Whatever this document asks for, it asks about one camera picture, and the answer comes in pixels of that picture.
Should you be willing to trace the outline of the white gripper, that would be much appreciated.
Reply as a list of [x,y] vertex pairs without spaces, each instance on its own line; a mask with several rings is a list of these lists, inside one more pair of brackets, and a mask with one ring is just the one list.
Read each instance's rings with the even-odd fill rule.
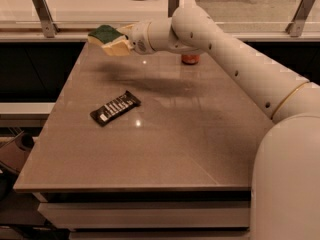
[[[149,22],[138,22],[119,27],[118,32],[128,35],[134,51],[138,54],[152,54],[154,52],[148,36]],[[113,41],[102,45],[103,51],[109,56],[128,56],[131,45],[128,40]]]

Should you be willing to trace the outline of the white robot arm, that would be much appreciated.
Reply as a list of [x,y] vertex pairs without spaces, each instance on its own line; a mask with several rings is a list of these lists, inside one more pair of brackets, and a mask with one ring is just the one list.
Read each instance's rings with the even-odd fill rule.
[[251,185],[251,240],[320,240],[320,87],[225,33],[196,5],[121,27],[111,55],[202,51],[270,118]]

